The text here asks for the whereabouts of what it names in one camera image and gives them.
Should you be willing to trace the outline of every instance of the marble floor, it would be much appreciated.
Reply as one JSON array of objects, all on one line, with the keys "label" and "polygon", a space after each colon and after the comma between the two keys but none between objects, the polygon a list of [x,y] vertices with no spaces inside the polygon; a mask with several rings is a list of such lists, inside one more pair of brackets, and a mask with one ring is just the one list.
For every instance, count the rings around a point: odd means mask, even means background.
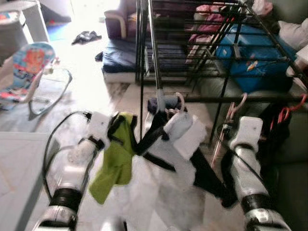
[{"label": "marble floor", "polygon": [[[0,111],[0,131],[46,132],[52,129],[70,112],[89,110],[105,112],[130,111],[140,113],[140,87],[129,84],[106,84],[101,72],[102,63],[94,57],[106,44],[104,27],[96,29],[102,40],[86,45],[70,45],[68,40],[53,41],[61,66],[69,69],[73,81],[63,98],[49,113],[32,121],[27,120],[27,105],[18,105],[10,111]],[[191,92],[188,87],[164,88],[166,94],[177,91]],[[155,96],[155,87],[144,89],[143,119],[146,116],[146,100]],[[212,122],[203,104],[187,104],[192,114],[211,127]],[[139,137],[139,126],[135,133]],[[63,145],[76,143],[84,129],[79,118],[72,118],[59,130],[57,136]],[[211,158],[211,151],[205,155]],[[93,177],[102,163],[103,155],[96,159],[90,177]],[[48,204],[44,190],[38,198],[26,231],[32,230],[37,219]],[[99,231],[108,216],[122,216],[132,231],[165,231],[177,227],[180,231],[240,231],[244,230],[243,213],[239,205],[224,210],[219,201],[198,188],[183,188],[174,174],[166,172],[143,158],[134,157],[133,177],[128,186],[112,189],[104,205],[97,204],[87,192],[80,211],[78,231]]]}]

